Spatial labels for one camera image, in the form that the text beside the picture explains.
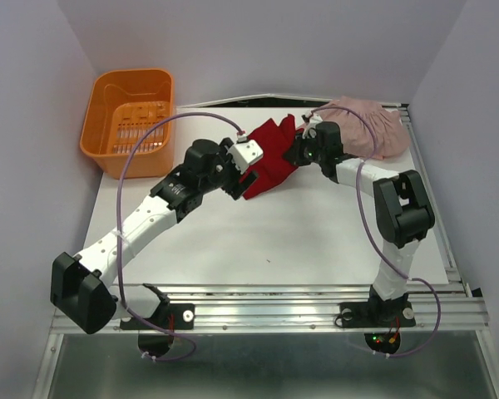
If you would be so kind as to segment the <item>red pleated skirt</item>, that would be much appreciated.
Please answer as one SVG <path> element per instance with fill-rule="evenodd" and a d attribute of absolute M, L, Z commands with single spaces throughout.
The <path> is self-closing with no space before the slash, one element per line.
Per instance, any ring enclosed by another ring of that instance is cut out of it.
<path fill-rule="evenodd" d="M 294 143 L 296 134 L 295 118 L 288 114 L 277 124 L 268 119 L 263 125 L 254 129 L 249 138 L 254 140 L 264 152 L 264 156 L 256 164 L 250 166 L 247 175 L 254 171 L 257 180 L 244 192 L 246 200 L 272 190 L 281 185 L 298 167 L 284 159 L 284 153 Z"/>

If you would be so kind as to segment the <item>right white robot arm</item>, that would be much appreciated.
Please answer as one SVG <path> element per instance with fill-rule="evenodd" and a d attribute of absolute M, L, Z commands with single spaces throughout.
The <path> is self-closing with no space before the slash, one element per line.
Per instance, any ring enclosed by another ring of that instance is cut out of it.
<path fill-rule="evenodd" d="M 407 293 L 414 255 L 435 224 L 422 177 L 415 170 L 385 170 L 347 153 L 340 129 L 334 122 L 311 124 L 305 131 L 296 133 L 283 158 L 294 166 L 316 164 L 334 183 L 356 189 L 364 230 L 381 259 L 372 284 L 377 297 L 367 302 L 366 314 L 371 322 L 385 324 L 396 314 L 393 300 Z M 373 198 L 382 248 L 369 231 L 362 195 Z"/>

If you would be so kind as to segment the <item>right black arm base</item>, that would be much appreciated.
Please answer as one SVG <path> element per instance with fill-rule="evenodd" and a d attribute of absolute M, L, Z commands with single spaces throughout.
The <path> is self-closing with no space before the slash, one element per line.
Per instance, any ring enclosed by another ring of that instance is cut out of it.
<path fill-rule="evenodd" d="M 334 323 L 341 328 L 412 328 L 416 326 L 412 304 L 405 293 L 383 300 L 370 289 L 365 302 L 341 302 Z"/>

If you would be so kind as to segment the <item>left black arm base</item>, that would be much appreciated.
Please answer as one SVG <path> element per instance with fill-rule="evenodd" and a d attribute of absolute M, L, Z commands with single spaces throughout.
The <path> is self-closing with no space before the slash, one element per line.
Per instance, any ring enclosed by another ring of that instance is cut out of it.
<path fill-rule="evenodd" d="M 160 304 L 153 314 L 146 319 L 148 323 L 155 324 L 164 330 L 192 330 L 195 320 L 195 305 L 193 303 L 170 303 Z M 136 318 L 128 321 L 121 320 L 120 329 L 128 330 L 151 330 L 154 328 L 141 323 Z"/>

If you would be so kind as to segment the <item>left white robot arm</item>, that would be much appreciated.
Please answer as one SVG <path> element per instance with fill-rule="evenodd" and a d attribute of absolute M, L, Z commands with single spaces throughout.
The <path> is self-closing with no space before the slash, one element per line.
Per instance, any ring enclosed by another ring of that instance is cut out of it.
<path fill-rule="evenodd" d="M 149 328 L 161 327 L 168 319 L 170 303 L 165 293 L 146 284 L 146 298 L 131 308 L 131 298 L 123 291 L 112 293 L 112 284 L 121 283 L 123 268 L 151 241 L 201 206 L 206 194 L 221 189 L 237 200 L 256 181 L 250 166 L 263 156 L 255 140 L 195 140 L 183 163 L 110 233 L 78 254 L 63 252 L 53 260 L 51 303 L 87 334 L 100 331 L 112 319 L 127 317 L 141 318 Z"/>

